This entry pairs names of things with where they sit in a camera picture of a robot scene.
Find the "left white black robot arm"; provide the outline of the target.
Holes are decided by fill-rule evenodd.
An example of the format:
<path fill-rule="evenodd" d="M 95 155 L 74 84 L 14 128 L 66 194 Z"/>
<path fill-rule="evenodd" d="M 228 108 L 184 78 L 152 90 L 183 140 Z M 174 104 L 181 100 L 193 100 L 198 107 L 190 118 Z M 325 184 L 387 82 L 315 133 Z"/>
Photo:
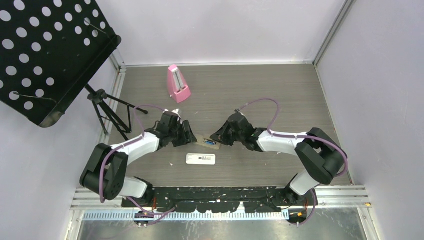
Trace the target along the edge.
<path fill-rule="evenodd" d="M 98 194 L 101 202 L 122 196 L 134 198 L 141 207 L 148 207 L 154 199 L 153 193 L 148 190 L 150 184 L 137 177 L 128 177 L 127 167 L 169 144 L 176 148 L 195 142 L 197 139 L 189 121 L 182 120 L 178 110 L 166 110 L 154 127 L 138 137 L 115 145 L 96 145 L 79 183 Z"/>

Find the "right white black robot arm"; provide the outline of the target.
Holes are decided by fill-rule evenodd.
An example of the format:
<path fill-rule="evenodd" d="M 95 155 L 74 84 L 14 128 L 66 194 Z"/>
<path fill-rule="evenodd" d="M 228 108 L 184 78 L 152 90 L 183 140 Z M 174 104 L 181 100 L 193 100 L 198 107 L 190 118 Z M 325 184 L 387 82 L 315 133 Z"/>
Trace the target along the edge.
<path fill-rule="evenodd" d="M 304 170 L 283 190 L 291 205 L 299 205 L 306 194 L 319 185 L 329 185 L 347 171 L 347 154 L 320 128 L 288 133 L 253 127 L 240 112 L 232 114 L 210 138 L 225 146 L 241 143 L 254 152 L 276 152 L 297 156 Z"/>

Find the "white remote control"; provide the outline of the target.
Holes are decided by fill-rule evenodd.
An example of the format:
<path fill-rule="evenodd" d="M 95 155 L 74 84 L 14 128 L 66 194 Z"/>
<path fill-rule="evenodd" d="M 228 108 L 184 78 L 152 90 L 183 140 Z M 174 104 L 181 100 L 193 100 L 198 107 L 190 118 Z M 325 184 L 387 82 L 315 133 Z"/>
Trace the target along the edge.
<path fill-rule="evenodd" d="M 213 166 L 213 165 L 216 164 L 216 155 L 215 154 L 188 153 L 186 155 L 185 162 L 188 165 Z"/>

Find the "pink metronome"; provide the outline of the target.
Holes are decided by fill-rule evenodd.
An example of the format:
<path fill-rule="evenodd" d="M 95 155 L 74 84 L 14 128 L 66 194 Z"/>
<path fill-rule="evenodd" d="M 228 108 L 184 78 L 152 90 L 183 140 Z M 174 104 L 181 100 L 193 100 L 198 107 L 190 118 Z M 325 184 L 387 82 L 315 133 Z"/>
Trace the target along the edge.
<path fill-rule="evenodd" d="M 167 89 L 169 96 L 178 104 L 191 96 L 191 90 L 177 65 L 173 64 L 167 69 Z"/>

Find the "black tripod stand legs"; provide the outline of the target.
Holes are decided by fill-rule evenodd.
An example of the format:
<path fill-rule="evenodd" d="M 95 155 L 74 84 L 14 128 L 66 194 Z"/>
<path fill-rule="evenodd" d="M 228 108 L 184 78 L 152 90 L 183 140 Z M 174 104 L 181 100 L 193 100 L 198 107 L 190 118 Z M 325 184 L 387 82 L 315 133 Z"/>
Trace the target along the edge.
<path fill-rule="evenodd" d="M 91 101 L 94 110 L 96 112 L 97 118 L 100 122 L 102 131 L 105 135 L 108 135 L 109 132 L 106 128 L 104 120 L 107 120 L 112 123 L 113 126 L 118 130 L 120 135 L 128 141 L 127 134 L 132 133 L 132 122 L 130 109 L 134 109 L 136 106 L 130 104 L 129 102 L 123 101 L 119 98 L 116 98 L 110 94 L 107 94 L 104 89 L 99 89 L 95 91 L 89 84 L 85 86 L 85 89 L 89 92 L 87 99 Z M 123 104 L 127 108 L 128 124 L 112 110 L 112 108 L 105 102 L 105 100 L 111 99 L 115 102 Z"/>

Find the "black perforated music stand desk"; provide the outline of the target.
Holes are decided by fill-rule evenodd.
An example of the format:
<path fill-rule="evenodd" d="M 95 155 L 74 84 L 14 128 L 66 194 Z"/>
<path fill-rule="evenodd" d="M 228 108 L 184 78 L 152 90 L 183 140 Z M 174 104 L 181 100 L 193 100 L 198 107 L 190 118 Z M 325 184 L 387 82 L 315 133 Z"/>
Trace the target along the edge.
<path fill-rule="evenodd" d="M 0 100 L 49 128 L 121 41 L 94 0 L 3 0 Z"/>

